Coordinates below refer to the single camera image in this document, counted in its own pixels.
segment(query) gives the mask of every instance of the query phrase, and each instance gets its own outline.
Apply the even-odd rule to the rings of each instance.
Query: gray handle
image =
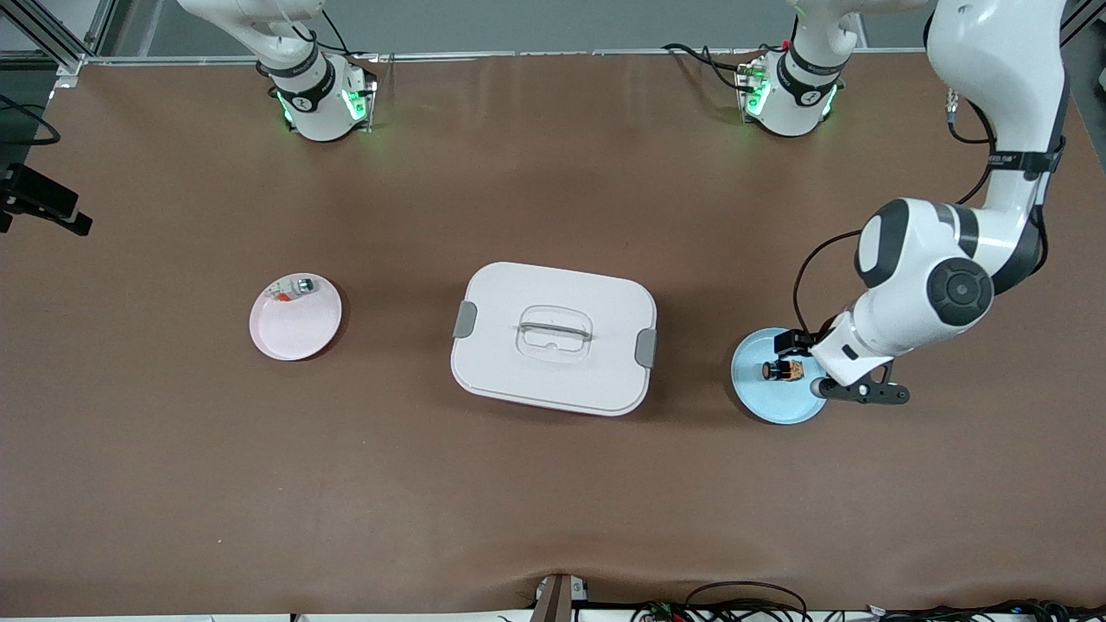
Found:
[[[592,333],[585,331],[584,329],[574,329],[572,326],[559,326],[556,324],[543,324],[541,322],[522,322],[521,324],[519,324],[520,331],[532,331],[535,329],[543,331],[574,334],[584,338],[585,341],[592,339]]]

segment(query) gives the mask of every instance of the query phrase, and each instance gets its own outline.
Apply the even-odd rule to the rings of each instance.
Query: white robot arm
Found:
[[[830,112],[837,79],[853,55],[857,33],[847,15],[917,9],[926,0],[785,0],[795,9],[795,30],[786,49],[770,49],[751,63],[762,72],[740,76],[752,90],[741,93],[745,115],[781,136],[814,129]]]
[[[292,128],[326,142],[371,122],[375,76],[341,55],[306,41],[300,22],[323,10],[325,0],[178,0],[246,45],[276,85]]]
[[[1063,10],[1063,0],[938,2],[929,60],[994,128],[987,200],[973,209],[896,199],[868,220],[855,262],[869,289],[810,349],[836,383],[823,387],[848,387],[896,356],[967,331],[994,296],[1035,271],[1042,208],[1064,146]]]

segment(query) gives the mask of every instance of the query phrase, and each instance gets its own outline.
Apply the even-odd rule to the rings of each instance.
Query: black band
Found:
[[[1036,179],[1042,173],[1055,173],[1060,157],[1064,155],[1067,139],[1060,137],[1060,146],[1051,153],[1040,152],[991,152],[987,167],[991,170],[1024,170],[1026,179]]]
[[[834,84],[836,83],[836,81],[831,81],[821,86],[814,86],[802,82],[792,75],[792,73],[787,70],[786,59],[780,59],[780,62],[778,62],[775,66],[775,73],[780,79],[780,85],[783,86],[784,91],[791,93],[792,96],[795,97],[795,105],[802,107],[818,105],[818,102],[833,91]]]
[[[319,43],[311,44],[311,53],[307,58],[303,60],[302,63],[288,69],[273,69],[271,66],[261,65],[264,68],[265,72],[272,77],[295,77],[298,75],[303,75],[311,71],[311,65],[315,64],[315,59],[319,58]]]
[[[323,101],[323,97],[331,94],[334,89],[334,82],[337,72],[334,70],[334,65],[330,61],[326,62],[326,75],[311,89],[306,91],[300,91],[294,93],[292,91],[285,91],[284,89],[278,89],[276,91],[281,94],[281,97],[288,103],[288,105],[295,108],[298,112],[315,112],[319,110],[319,102]]]
[[[806,73],[813,73],[814,75],[836,75],[841,73],[841,70],[845,69],[845,65],[848,63],[848,60],[846,59],[844,63],[841,63],[837,66],[816,65],[799,55],[799,50],[795,50],[794,44],[792,44],[791,48],[787,48],[787,54],[791,55],[791,60],[795,61],[799,69],[805,71]]]

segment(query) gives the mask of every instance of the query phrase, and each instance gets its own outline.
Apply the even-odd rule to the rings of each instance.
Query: table surface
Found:
[[[823,609],[1103,600],[1106,183],[1078,115],[1047,267],[900,359],[907,406],[779,427],[728,362],[794,322],[806,252],[980,174],[924,55],[857,56],[797,139],[664,56],[395,65],[375,131],[333,144],[283,132],[264,91],[249,66],[93,66],[50,106],[64,139],[31,164],[95,226],[24,216],[0,243],[0,614],[513,608],[553,571],[606,600],[721,579]],[[812,322],[862,291],[852,250],[808,271]],[[653,292],[637,411],[457,385],[458,303],[501,260]],[[294,271],[348,313],[281,363],[247,315]]]

